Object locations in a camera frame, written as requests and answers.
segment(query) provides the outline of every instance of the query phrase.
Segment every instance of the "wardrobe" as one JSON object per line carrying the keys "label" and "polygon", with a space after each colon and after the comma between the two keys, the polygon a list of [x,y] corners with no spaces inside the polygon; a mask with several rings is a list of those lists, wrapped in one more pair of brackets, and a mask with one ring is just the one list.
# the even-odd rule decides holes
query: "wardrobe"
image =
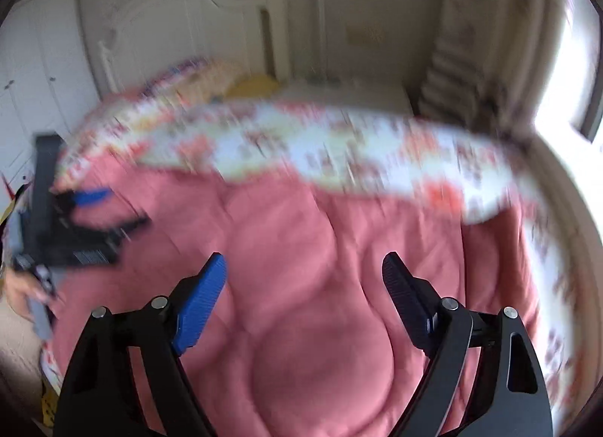
{"label": "wardrobe", "polygon": [[0,27],[0,173],[12,190],[31,176],[35,134],[66,138],[98,104],[77,6],[21,0]]}

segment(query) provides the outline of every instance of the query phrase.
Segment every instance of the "white headboard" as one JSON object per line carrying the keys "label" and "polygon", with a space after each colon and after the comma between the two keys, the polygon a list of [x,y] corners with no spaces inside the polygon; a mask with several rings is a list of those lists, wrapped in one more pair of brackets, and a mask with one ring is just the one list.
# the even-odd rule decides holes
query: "white headboard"
{"label": "white headboard", "polygon": [[291,77],[286,0],[132,0],[111,26],[111,41],[99,49],[112,92],[194,56],[235,60],[279,81]]}

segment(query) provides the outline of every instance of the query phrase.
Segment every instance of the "beige curtain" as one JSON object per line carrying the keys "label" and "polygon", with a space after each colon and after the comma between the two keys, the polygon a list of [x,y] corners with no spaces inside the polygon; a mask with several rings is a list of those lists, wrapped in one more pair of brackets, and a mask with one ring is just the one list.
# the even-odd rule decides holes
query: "beige curtain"
{"label": "beige curtain", "polygon": [[420,113],[529,138],[571,0],[444,0]]}

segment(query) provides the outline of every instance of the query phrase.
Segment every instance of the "floral bedding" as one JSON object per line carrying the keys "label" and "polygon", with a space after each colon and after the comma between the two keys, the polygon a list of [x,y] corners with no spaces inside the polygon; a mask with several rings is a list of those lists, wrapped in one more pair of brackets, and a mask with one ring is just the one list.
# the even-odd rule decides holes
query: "floral bedding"
{"label": "floral bedding", "polygon": [[[573,263],[518,150],[375,110],[262,101],[174,107],[162,99],[122,98],[117,109],[89,119],[70,143],[57,188],[77,188],[104,154],[146,167],[218,173],[227,181],[285,170],[328,190],[395,194],[471,223],[519,201],[540,298],[542,322],[534,343],[557,433],[577,410],[572,402],[581,344]],[[41,360],[59,390],[52,354],[44,350]]]}

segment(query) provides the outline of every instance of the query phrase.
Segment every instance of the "wall outlet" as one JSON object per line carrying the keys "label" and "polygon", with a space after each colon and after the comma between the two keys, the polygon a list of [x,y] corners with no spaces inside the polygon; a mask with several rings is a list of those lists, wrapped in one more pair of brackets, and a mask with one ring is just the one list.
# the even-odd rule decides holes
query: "wall outlet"
{"label": "wall outlet", "polygon": [[346,41],[350,46],[379,47],[385,42],[385,30],[380,26],[346,24]]}

